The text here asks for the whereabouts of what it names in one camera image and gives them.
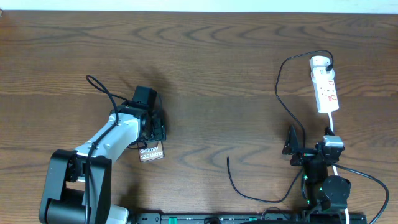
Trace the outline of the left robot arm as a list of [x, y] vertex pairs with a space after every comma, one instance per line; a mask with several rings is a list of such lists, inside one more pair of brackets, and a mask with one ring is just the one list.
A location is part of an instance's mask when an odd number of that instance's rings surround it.
[[111, 203], [114, 163], [129, 146], [165, 140], [164, 113], [138, 103], [119, 105], [86, 143], [56, 150], [49, 161], [39, 208], [41, 223], [134, 223]]

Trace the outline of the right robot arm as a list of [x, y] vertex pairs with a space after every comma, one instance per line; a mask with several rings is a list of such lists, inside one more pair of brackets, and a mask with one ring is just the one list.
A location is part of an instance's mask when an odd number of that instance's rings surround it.
[[282, 150], [291, 155], [292, 166], [303, 167], [303, 185], [308, 209], [302, 212], [307, 222], [349, 223], [348, 197], [351, 182], [338, 175], [335, 163], [345, 147], [342, 139], [325, 129], [323, 140], [313, 148], [300, 146], [293, 126], [288, 128]]

